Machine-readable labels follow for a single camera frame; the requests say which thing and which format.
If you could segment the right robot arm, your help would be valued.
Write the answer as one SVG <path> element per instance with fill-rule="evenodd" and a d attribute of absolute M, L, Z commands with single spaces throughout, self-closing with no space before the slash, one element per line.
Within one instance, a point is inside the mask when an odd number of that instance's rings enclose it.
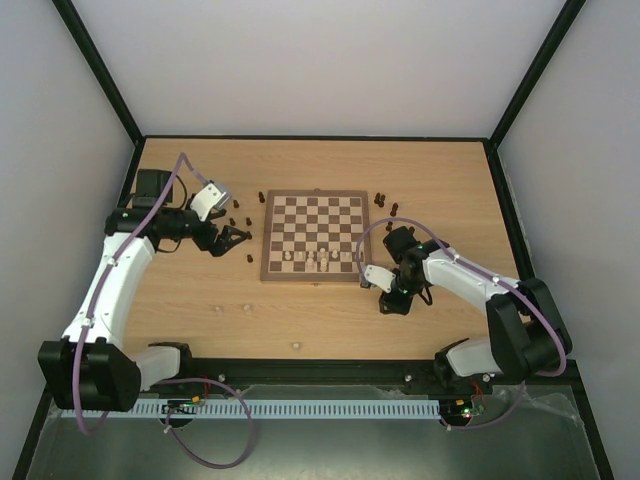
<path fill-rule="evenodd" d="M 487 337 L 459 340 L 435 355 L 434 371 L 443 389 L 458 391 L 476 375 L 523 381 L 564 372 L 572 341 L 542 280 L 499 275 L 442 240 L 419 242 L 406 227 L 391 231 L 383 244 L 394 269 L 368 265 L 362 273 L 364 281 L 381 291 L 381 313 L 406 315 L 414 297 L 431 304 L 431 288 L 440 287 L 486 317 Z"/>

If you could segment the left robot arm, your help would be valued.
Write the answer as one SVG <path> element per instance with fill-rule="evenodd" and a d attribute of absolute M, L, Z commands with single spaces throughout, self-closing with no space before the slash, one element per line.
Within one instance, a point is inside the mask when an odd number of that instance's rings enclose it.
<path fill-rule="evenodd" d="M 38 363 L 57 407 L 130 410 L 140 392 L 176 377 L 190 357 L 184 343 L 160 342 L 129 356 L 124 350 L 126 322 L 145 271 L 164 240 L 192 241 L 221 257 L 247 239 L 233 227 L 217 227 L 231 201 L 213 181 L 172 206 L 177 175 L 143 169 L 136 190 L 107 217 L 100 262 L 87 294 L 61 338 L 44 342 Z"/>

